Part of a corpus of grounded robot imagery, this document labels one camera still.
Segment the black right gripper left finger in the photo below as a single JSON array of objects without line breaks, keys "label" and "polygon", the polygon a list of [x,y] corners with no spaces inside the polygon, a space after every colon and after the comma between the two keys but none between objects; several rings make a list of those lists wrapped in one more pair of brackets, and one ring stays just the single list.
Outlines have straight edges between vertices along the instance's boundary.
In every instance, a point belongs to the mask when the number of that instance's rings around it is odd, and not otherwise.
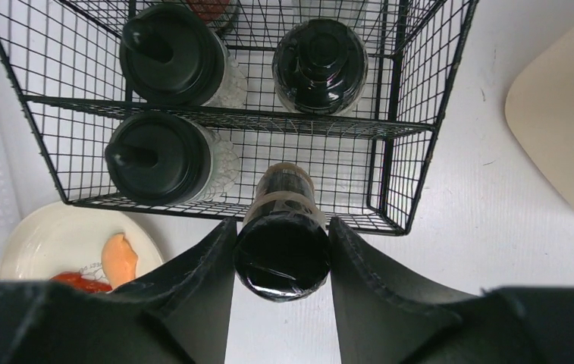
[{"label": "black right gripper left finger", "polygon": [[0,281],[0,363],[223,363],[237,225],[111,293]]}]

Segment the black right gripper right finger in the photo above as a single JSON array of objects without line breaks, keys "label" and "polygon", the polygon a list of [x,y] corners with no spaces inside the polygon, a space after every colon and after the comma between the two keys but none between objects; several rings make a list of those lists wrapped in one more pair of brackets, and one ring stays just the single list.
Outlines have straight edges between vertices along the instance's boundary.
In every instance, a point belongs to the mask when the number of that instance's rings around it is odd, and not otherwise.
[{"label": "black right gripper right finger", "polygon": [[472,295],[330,224],[331,287],[344,363],[574,363],[574,287]]}]

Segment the small dark pepper jar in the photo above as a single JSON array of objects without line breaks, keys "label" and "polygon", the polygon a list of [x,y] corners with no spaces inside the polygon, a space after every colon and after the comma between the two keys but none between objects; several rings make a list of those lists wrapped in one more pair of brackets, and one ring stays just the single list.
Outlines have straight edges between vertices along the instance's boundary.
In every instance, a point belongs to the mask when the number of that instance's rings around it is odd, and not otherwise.
[{"label": "small dark pepper jar", "polygon": [[331,242],[315,203],[311,177],[293,163],[270,166],[237,236],[237,277],[256,296],[276,303],[306,298],[326,282]]}]

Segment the cream round plate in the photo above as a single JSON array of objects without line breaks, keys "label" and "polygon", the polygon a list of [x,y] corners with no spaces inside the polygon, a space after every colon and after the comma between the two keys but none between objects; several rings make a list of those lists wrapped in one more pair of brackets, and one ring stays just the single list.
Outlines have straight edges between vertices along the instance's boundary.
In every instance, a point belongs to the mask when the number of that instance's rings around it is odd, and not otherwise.
[{"label": "cream round plate", "polygon": [[139,257],[136,278],[162,265],[153,239],[125,214],[56,202],[28,215],[13,230],[0,261],[0,280],[50,281],[62,272],[79,272],[109,284],[102,270],[102,248],[119,233]]}]

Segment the black lid granule shaker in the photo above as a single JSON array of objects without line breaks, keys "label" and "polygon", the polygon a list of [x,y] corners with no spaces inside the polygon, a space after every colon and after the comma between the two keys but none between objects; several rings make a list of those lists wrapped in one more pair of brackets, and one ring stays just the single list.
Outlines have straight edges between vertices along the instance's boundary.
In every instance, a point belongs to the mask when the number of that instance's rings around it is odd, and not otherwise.
[{"label": "black lid granule shaker", "polygon": [[131,115],[104,149],[111,181],[145,206],[209,201],[227,193],[241,162],[230,140],[187,118],[160,111]]}]

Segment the black lid white shaker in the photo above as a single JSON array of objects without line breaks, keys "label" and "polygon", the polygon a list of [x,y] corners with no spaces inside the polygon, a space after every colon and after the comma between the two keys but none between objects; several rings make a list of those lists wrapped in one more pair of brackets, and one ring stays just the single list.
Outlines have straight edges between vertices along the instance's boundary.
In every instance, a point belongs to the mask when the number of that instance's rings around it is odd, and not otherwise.
[{"label": "black lid white shaker", "polygon": [[271,70],[275,93],[288,111],[341,116],[362,98],[369,57],[353,28],[316,18],[281,39]]}]

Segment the black lid seasoning shaker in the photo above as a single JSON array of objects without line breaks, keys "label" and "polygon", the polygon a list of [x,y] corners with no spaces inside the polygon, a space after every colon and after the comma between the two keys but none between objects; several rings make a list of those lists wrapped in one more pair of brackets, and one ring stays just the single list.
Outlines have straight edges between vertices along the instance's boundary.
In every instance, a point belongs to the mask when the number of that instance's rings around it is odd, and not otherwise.
[{"label": "black lid seasoning shaker", "polygon": [[147,102],[242,108],[248,82],[234,55],[182,5],[153,5],[121,31],[121,71]]}]

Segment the clear glass oil bottle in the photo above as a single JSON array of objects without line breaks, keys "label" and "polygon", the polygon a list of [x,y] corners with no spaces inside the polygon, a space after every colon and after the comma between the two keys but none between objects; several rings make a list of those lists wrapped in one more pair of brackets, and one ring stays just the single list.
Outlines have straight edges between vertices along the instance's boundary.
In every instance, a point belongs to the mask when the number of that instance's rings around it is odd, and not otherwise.
[{"label": "clear glass oil bottle", "polygon": [[368,8],[368,2],[360,0],[294,0],[292,3],[301,21],[331,19],[348,27],[360,26]]}]

